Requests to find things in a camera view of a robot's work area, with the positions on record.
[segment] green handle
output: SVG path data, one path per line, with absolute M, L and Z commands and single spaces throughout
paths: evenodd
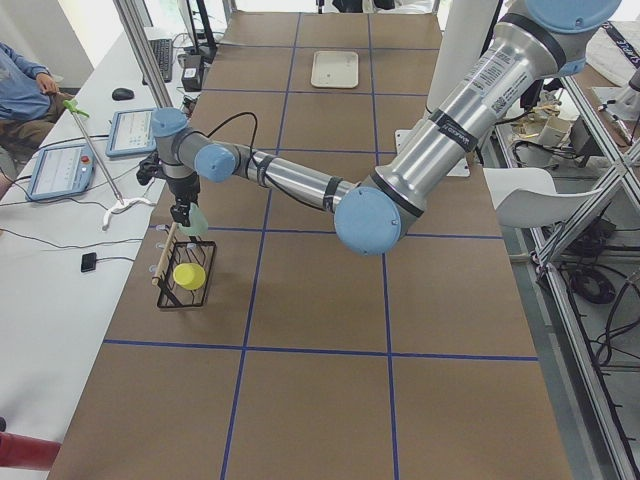
M 78 108 L 78 101 L 73 98 L 71 100 L 65 100 L 64 102 L 62 102 L 62 104 L 67 108 L 67 110 L 69 110 L 70 112 L 73 113 L 78 113 L 80 115 L 84 115 L 85 117 L 89 118 L 89 114 L 87 112 L 83 112 L 82 110 L 80 110 Z

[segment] black wire basket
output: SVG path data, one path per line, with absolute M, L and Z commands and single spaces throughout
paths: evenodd
M 174 242 L 166 271 L 159 272 L 157 286 L 160 288 L 157 306 L 161 309 L 202 307 L 207 301 L 213 262 L 216 256 L 216 243 L 191 237 L 188 242 Z M 183 263 L 201 266 L 206 275 L 204 284 L 195 290 L 187 290 L 178 285 L 173 278 L 175 268 Z

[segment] wooden stick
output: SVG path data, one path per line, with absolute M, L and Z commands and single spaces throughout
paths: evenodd
M 167 268 L 167 263 L 169 263 L 169 254 L 171 248 L 173 248 L 176 243 L 176 230 L 178 229 L 178 223 L 173 222 L 171 224 L 171 228 L 169 229 L 169 235 L 167 236 L 167 241 L 164 244 L 164 248 L 162 249 L 162 253 L 160 254 L 160 258 L 158 259 L 158 265 L 156 266 L 156 271 L 151 277 L 151 284 L 155 287 L 158 286 L 158 282 L 160 281 L 165 268 Z

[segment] wire basket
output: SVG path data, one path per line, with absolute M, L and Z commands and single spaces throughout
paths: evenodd
M 198 237 L 190 237 L 188 242 L 176 241 L 174 225 L 169 231 L 169 238 L 152 279 L 153 284 L 160 289 L 157 306 L 160 309 L 202 307 L 207 301 L 213 277 L 216 243 Z M 202 286 L 189 290 L 176 283 L 173 272 L 178 265 L 184 263 L 196 264 L 204 269 L 205 281 Z

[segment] keyboard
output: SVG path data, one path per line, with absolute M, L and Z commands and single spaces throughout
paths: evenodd
M 170 38 L 159 38 L 149 40 L 149 44 L 160 67 L 162 79 L 165 83 L 170 82 L 173 77 L 173 41 Z

